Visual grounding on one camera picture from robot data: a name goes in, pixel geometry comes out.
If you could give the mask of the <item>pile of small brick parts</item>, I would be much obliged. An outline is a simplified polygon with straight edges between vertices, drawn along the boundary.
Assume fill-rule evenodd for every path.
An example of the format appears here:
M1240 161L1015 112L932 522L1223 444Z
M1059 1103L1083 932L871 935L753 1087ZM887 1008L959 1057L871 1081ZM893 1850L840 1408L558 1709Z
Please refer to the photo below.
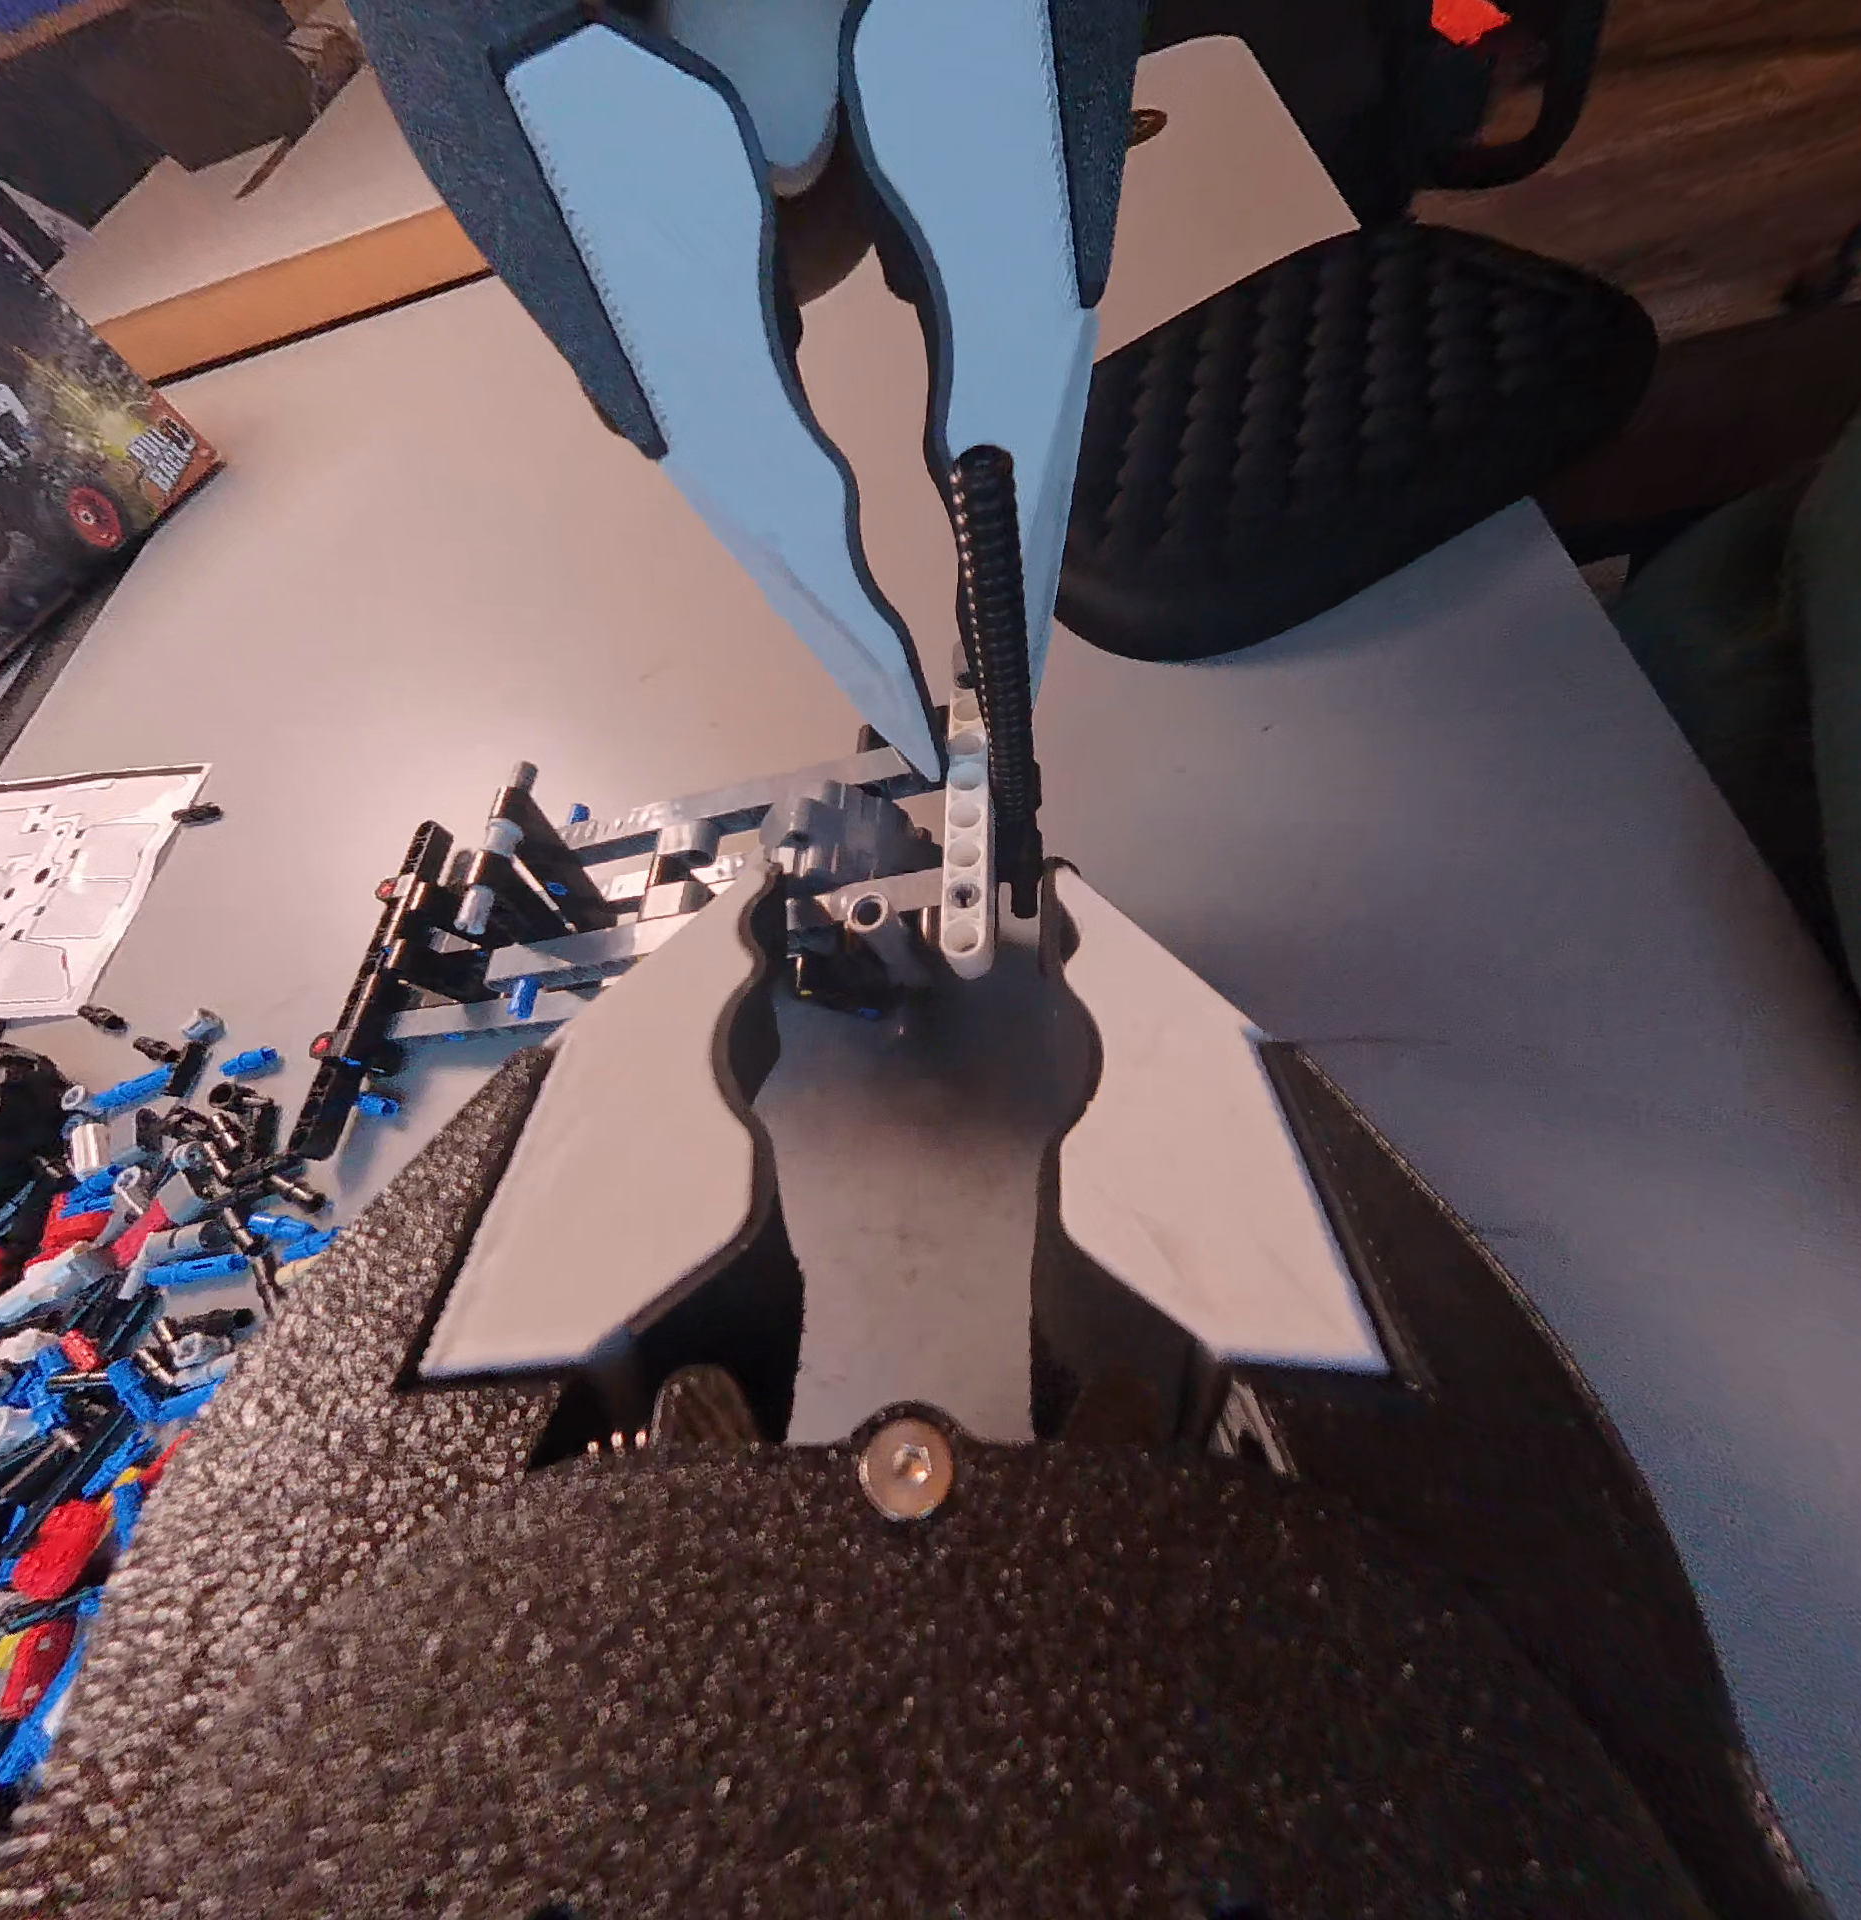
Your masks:
M226 1023L134 1039L147 1073L68 1081L56 1158L0 1204L0 1826L41 1774L103 1586L185 1429L262 1314L334 1241L332 1200L277 1149Z

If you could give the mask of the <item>grey desk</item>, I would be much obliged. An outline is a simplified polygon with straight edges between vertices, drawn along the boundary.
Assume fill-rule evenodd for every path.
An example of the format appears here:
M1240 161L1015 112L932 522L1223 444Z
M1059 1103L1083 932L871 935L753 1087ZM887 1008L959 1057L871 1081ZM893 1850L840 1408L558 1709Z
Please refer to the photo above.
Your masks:
M0 1856L48 1917L1861 1917L1861 1227L1785 1254L1633 1134L1526 1286L1356 1100L1625 956L1676 824L1482 661L1247 779L1095 668L1040 963L1083 1074L1035 1193L1035 1439L929 1400L788 1442L689 1363L417 1379L552 1047L317 1261L156 1489ZM1387 1375L1223 1363L1059 1227L1095 1085L1053 869L1262 1030Z

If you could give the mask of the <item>wood edged table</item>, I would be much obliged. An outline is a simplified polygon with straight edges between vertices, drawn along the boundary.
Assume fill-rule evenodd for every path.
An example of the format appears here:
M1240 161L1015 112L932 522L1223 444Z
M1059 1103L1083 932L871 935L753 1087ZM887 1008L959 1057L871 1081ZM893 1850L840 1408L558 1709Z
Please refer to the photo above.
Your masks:
M156 166L51 281L165 381L488 272L362 69L292 142Z

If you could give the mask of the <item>person's green sweatshirt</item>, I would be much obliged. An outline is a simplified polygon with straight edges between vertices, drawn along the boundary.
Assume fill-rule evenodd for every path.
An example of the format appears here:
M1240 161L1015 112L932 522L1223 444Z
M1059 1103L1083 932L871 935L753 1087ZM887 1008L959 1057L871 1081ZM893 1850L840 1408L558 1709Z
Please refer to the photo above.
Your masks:
M1861 409L1639 564L1616 627L1861 1017Z

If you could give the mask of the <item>toy truck set box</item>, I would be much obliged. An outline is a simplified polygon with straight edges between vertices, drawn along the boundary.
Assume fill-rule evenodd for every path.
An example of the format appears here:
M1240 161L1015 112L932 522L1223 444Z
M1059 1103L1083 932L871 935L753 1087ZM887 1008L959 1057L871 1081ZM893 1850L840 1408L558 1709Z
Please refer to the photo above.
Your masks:
M0 230L0 668L222 463Z

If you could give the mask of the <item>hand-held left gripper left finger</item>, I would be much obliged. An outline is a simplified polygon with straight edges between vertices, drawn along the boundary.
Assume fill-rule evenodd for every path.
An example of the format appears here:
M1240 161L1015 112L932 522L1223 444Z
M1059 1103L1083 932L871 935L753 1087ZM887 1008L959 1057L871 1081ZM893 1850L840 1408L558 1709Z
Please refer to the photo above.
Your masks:
M796 1376L796 1254L754 1113L782 871L741 867L565 1023L417 1379L717 1363Z

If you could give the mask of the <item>black toy tire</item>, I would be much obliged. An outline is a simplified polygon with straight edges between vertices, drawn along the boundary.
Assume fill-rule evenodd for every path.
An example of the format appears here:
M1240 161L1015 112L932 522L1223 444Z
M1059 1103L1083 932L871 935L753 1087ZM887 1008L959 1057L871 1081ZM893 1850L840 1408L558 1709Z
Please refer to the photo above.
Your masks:
M60 1154L66 1074L44 1054L0 1043L0 1204Z

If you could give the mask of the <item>white sticker sheet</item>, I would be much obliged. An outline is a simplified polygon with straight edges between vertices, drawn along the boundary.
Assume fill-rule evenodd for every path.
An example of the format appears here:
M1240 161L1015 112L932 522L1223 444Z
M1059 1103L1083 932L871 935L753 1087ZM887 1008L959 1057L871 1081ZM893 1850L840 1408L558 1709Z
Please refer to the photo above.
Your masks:
M83 1004L201 801L207 762L0 782L0 1020Z

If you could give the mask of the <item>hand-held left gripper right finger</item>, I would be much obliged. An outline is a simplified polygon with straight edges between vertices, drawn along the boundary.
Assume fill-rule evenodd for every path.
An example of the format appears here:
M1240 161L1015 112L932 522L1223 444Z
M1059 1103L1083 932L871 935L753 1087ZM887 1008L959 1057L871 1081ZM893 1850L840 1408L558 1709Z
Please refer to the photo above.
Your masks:
M1387 1375L1269 1070L1267 1030L1074 867L1053 898L1095 1085L1059 1141L1074 1248L1223 1363Z

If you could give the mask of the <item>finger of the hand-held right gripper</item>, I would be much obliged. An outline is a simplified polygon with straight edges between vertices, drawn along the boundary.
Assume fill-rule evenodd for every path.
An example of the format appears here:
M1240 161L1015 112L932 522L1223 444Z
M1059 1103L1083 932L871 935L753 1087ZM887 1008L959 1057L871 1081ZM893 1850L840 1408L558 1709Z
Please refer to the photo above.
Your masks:
M859 714L944 770L908 627L871 575L853 473L787 343L764 150L730 81L625 22L504 73L541 171L665 438L665 473Z
M958 455L997 444L1013 459L1040 686L1096 339L1079 290L1051 6L861 3L844 103L923 284L925 467L944 491Z

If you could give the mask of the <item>brick truck chassis model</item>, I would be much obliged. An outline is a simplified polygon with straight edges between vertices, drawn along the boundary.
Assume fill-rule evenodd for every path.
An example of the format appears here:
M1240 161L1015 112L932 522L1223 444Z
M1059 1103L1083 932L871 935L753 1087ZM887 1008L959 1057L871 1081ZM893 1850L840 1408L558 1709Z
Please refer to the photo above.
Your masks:
M721 791L556 824L520 762L490 807L482 839L456 848L424 819L376 886L366 960L310 1057L316 1078L285 1141L322 1162L374 1081L424 1043L549 1029L582 998L655 952L692 914L739 883L744 842L781 871L788 932L772 960L802 998L883 1014L905 991L905 956L934 951L979 972L996 947L996 887L1032 915L1040 875L1035 760L1038 668L1023 604L1020 469L1000 444L965 447L947 469L959 560L959 676L941 775L909 774L874 729L848 756Z

